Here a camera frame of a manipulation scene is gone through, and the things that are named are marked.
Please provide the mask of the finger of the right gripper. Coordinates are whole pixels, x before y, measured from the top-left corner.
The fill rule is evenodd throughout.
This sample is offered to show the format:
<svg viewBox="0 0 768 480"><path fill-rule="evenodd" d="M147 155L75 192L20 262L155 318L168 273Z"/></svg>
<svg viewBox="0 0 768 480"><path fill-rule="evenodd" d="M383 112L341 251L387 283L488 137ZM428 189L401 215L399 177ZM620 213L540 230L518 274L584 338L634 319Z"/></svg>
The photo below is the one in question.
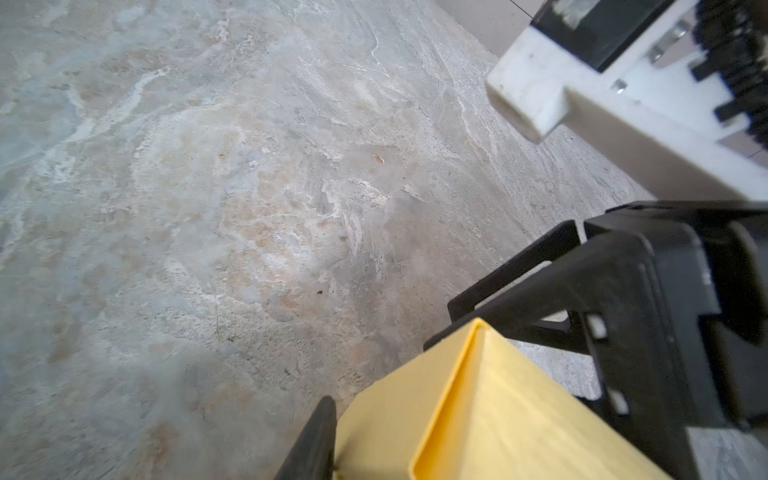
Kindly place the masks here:
<svg viewBox="0 0 768 480"><path fill-rule="evenodd" d="M511 285L535 267L545 262L552 263L580 245L576 222L560 222L513 258L451 299L447 304L451 322L455 323L470 314L479 303Z"/></svg>

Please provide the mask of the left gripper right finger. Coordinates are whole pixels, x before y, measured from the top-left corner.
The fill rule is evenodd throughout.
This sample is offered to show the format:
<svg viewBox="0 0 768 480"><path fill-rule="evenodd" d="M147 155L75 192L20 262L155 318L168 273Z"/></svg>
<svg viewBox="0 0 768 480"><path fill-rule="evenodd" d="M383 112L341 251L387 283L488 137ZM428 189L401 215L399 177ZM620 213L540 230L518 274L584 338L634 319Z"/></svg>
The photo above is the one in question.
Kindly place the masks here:
<svg viewBox="0 0 768 480"><path fill-rule="evenodd" d="M505 338L601 360L605 346L589 335L587 315L600 310L597 289L606 271L605 251L603 239L592 239L535 267L432 336L424 349L480 318Z"/></svg>

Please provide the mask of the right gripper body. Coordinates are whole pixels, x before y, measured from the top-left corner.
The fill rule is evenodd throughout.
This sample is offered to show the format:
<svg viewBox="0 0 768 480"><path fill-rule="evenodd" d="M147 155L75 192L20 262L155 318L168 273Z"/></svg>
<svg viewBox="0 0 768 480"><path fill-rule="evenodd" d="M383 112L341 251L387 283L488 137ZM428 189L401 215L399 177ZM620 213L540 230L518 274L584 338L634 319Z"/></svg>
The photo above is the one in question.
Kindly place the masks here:
<svg viewBox="0 0 768 480"><path fill-rule="evenodd" d="M639 202L584 224L589 310L609 421L677 479L699 475L691 427L767 426L767 207Z"/></svg>

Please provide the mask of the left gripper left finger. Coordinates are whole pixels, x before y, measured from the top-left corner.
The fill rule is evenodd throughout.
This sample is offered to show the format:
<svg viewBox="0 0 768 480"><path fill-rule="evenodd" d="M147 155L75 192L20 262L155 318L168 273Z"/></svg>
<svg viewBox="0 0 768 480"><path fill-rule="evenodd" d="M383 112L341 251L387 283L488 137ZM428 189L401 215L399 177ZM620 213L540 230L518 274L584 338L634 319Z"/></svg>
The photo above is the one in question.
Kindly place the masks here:
<svg viewBox="0 0 768 480"><path fill-rule="evenodd" d="M336 402L324 396L286 456L275 480L332 480L337 429Z"/></svg>

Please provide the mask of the yellow paper box stack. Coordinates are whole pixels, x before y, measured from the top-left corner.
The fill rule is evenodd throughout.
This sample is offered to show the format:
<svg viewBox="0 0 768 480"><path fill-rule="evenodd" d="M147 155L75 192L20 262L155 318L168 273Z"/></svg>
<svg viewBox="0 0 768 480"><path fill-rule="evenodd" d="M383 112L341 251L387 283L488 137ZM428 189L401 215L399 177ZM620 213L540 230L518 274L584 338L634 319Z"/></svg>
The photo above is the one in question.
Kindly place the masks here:
<svg viewBox="0 0 768 480"><path fill-rule="evenodd" d="M664 472L481 319L357 395L339 479L661 479Z"/></svg>

